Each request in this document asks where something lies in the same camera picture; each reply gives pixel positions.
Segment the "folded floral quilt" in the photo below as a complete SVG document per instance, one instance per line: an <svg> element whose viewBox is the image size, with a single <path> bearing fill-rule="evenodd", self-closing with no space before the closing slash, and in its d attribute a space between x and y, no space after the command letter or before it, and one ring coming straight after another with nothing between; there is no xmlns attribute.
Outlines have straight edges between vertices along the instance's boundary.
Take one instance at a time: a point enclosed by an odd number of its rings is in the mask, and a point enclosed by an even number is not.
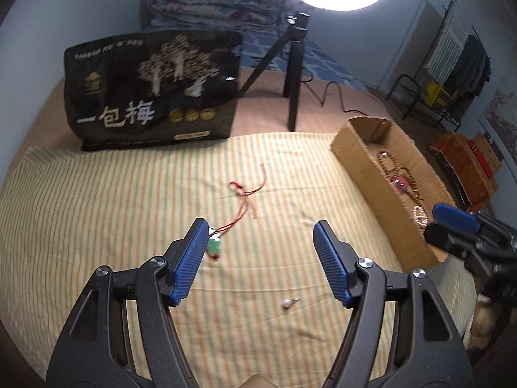
<svg viewBox="0 0 517 388"><path fill-rule="evenodd" d="M141 0L140 20L159 28L270 30L282 28L296 0Z"/></svg>

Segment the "white striped hanging cloth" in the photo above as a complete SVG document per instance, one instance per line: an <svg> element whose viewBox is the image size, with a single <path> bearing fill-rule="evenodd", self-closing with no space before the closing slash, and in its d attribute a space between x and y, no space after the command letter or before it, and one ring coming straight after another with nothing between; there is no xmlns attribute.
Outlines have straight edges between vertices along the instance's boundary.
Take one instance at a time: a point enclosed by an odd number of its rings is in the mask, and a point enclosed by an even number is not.
<svg viewBox="0 0 517 388"><path fill-rule="evenodd" d="M437 42L423 66L434 81L439 84L446 82L458 63L471 30L472 24L464 15L458 0L452 0L438 33Z"/></svg>

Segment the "yellow crate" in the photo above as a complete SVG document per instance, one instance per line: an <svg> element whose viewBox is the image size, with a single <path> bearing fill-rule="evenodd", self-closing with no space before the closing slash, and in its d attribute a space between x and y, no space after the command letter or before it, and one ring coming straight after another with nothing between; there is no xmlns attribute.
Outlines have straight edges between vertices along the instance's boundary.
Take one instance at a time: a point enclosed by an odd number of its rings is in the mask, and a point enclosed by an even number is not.
<svg viewBox="0 0 517 388"><path fill-rule="evenodd" d="M430 107L445 109L452 101L452 97L436 81L429 81L426 86L425 103Z"/></svg>

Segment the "cardboard box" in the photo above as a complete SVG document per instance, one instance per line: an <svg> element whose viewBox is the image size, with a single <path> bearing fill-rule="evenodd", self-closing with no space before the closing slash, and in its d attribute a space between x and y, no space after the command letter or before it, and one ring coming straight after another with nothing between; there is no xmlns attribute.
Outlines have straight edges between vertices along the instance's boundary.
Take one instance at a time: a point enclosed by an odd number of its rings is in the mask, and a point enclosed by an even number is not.
<svg viewBox="0 0 517 388"><path fill-rule="evenodd" d="M448 258L425 242L423 230L437 203L456 204L402 128L385 118L355 116L338 131L331 150L371 207L404 271L431 267ZM388 157L381 157L381 152ZM406 194L394 188L398 175L409 181Z"/></svg>

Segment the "orange covered box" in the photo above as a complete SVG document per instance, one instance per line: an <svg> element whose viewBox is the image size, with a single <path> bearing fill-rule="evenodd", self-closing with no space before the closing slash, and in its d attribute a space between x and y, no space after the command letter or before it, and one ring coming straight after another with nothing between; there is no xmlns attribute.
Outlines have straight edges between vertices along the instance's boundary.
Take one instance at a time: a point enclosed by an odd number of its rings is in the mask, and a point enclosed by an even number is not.
<svg viewBox="0 0 517 388"><path fill-rule="evenodd" d="M484 208L496 194L499 186L494 172L473 139L450 131L430 145L430 151L443 159L451 170L468 211Z"/></svg>

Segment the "brown strap wristwatch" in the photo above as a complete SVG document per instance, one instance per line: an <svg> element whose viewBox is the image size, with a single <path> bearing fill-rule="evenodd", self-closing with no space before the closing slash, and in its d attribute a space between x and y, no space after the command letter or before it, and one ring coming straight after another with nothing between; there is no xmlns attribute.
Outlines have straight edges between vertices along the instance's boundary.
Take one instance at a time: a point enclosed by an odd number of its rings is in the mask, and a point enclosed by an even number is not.
<svg viewBox="0 0 517 388"><path fill-rule="evenodd" d="M394 178L393 185L398 194L406 194L409 188L409 181L406 176L398 175Z"/></svg>

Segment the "tan bed blanket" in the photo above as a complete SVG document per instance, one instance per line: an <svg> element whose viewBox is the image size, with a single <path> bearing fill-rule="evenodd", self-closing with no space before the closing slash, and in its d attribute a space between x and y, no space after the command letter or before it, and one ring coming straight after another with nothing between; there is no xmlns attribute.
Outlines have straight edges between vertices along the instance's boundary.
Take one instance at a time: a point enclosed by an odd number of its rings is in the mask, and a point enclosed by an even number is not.
<svg viewBox="0 0 517 388"><path fill-rule="evenodd" d="M284 74L266 71L260 75L245 97L237 102L231 136L288 129L288 99L282 96ZM375 95L344 85L319 79L301 86L296 130L299 132L335 133L347 118L365 114L390 115ZM80 147L80 140L71 131L64 108L64 81L55 86L42 110L32 123L18 148L22 155L32 146L46 148Z"/></svg>

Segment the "dark hanging clothes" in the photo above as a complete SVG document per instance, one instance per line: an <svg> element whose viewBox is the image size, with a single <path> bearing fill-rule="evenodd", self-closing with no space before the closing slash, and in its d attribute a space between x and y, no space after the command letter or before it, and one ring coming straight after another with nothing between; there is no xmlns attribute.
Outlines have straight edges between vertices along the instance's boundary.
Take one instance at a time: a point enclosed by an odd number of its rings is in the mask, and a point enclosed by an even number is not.
<svg viewBox="0 0 517 388"><path fill-rule="evenodd" d="M457 64L443 85L451 96L448 113L460 121L491 79L491 59L477 35L470 35Z"/></svg>

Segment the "black tripod stand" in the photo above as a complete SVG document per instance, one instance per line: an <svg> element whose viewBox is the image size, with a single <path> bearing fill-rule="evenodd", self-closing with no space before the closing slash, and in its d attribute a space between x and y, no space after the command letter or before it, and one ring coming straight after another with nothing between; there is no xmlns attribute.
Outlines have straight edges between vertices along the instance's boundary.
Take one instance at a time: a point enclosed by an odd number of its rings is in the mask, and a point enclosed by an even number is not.
<svg viewBox="0 0 517 388"><path fill-rule="evenodd" d="M288 66L282 95L289 100L287 126L291 132L294 132L296 129L305 53L305 38L308 34L309 19L310 15L306 11L297 11L295 14L287 16L288 29L271 46L269 51L259 62L257 68L253 70L250 77L237 93L238 98L243 98L257 78L260 77L260 74L266 71L266 67L280 54L286 45L289 45Z"/></svg>

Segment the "landscape wall painting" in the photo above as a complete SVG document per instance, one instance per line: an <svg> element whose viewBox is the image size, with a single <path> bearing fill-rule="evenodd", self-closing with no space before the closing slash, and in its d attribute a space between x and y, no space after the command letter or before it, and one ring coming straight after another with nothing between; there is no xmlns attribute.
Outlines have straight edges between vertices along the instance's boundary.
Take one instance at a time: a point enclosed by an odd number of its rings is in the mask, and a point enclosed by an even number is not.
<svg viewBox="0 0 517 388"><path fill-rule="evenodd" d="M501 79L483 116L499 136L513 162L516 162L515 75L508 75Z"/></svg>

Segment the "black clothes rack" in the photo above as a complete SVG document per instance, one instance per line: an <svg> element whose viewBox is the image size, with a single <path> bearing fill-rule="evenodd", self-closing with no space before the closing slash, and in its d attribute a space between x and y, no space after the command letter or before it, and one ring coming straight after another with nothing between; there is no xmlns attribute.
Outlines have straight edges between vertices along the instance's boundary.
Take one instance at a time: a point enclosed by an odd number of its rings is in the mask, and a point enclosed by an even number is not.
<svg viewBox="0 0 517 388"><path fill-rule="evenodd" d="M415 116L421 105L458 127L474 99L491 80L491 57L458 0L449 0L444 18L421 65L404 91L412 101L403 118Z"/></svg>

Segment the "black snack bag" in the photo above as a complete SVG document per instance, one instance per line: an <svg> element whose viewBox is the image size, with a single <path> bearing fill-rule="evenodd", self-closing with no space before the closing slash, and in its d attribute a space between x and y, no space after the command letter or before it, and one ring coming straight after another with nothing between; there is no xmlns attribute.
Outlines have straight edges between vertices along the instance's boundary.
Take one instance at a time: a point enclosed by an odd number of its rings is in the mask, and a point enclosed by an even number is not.
<svg viewBox="0 0 517 388"><path fill-rule="evenodd" d="M230 137L242 44L239 32L164 30L67 48L64 105L81 148Z"/></svg>

